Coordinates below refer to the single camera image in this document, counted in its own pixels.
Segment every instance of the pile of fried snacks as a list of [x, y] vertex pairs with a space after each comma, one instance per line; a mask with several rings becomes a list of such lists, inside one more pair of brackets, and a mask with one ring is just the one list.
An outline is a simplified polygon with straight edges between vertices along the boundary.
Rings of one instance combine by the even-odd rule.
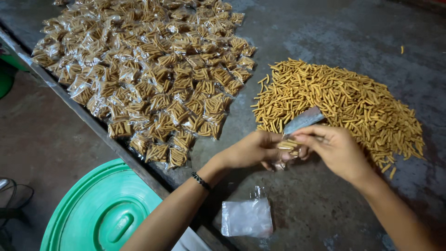
[[43, 21], [32, 60], [142, 160], [185, 166], [197, 135], [219, 138], [256, 65], [256, 47], [234, 35], [244, 14], [231, 10], [221, 0], [75, 0]]
[[318, 106], [330, 126], [348, 128], [384, 173], [393, 167], [394, 153], [404, 160], [423, 157], [424, 141], [415, 110], [390, 94], [387, 86], [368, 76], [339, 67], [282, 61], [271, 66], [271, 77], [259, 81], [253, 110], [258, 130], [282, 133], [286, 123]]

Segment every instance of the forearm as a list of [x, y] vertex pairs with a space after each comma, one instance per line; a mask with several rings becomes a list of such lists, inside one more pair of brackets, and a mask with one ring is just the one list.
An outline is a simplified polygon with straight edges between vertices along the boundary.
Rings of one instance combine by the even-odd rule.
[[[197, 174], [214, 187], [225, 175], [219, 159], [212, 158]], [[121, 250], [166, 250], [172, 248], [189, 226], [209, 192], [189, 178], [171, 193], [141, 223]]]
[[415, 213], [376, 174], [355, 185], [401, 251], [437, 250]]

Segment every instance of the person's right hand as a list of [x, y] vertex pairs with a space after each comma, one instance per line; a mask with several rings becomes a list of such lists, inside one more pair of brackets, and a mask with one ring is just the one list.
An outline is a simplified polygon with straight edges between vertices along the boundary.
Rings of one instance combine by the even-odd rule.
[[343, 127], [311, 125], [293, 132], [290, 137], [317, 152], [332, 172], [353, 185], [376, 175]]

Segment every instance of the green bucket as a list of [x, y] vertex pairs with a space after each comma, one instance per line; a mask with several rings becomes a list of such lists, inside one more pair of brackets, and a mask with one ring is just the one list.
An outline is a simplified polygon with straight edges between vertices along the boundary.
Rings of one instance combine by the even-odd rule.
[[41, 251], [119, 250], [162, 202], [121, 159], [81, 178], [57, 206]]

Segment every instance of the hand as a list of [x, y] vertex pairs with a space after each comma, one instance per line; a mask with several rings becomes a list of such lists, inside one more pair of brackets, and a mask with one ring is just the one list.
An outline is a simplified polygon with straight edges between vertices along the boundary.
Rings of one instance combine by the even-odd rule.
[[250, 167], [262, 162], [268, 169], [267, 163], [264, 162], [266, 160], [288, 161], [292, 158], [289, 153], [276, 148], [281, 140], [281, 134], [255, 131], [218, 153], [216, 157], [228, 168]]
[[316, 151], [332, 172], [353, 185], [376, 175], [343, 127], [312, 125], [295, 131], [290, 137]]

